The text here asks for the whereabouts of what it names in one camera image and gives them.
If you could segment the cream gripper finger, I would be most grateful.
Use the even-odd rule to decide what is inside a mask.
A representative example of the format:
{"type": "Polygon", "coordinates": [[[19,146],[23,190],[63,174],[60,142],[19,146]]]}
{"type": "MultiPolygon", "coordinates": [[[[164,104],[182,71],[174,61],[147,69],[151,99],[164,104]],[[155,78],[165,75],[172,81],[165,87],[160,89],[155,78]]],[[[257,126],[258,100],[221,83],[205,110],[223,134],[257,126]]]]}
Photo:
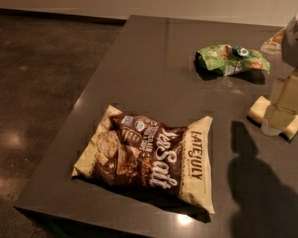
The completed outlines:
{"type": "Polygon", "coordinates": [[[295,118],[295,112],[278,108],[271,102],[265,111],[261,130],[265,135],[277,136],[283,133],[295,118]]]}

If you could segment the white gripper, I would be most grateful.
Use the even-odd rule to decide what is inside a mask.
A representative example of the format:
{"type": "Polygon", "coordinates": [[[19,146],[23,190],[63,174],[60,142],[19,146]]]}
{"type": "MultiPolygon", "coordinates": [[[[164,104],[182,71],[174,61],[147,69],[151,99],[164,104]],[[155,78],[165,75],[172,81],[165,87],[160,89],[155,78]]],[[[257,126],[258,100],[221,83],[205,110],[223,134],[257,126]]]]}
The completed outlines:
{"type": "MultiPolygon", "coordinates": [[[[285,29],[281,47],[283,61],[298,68],[298,12],[285,29]]],[[[298,113],[298,70],[275,80],[270,101],[278,110],[298,113]]]]}

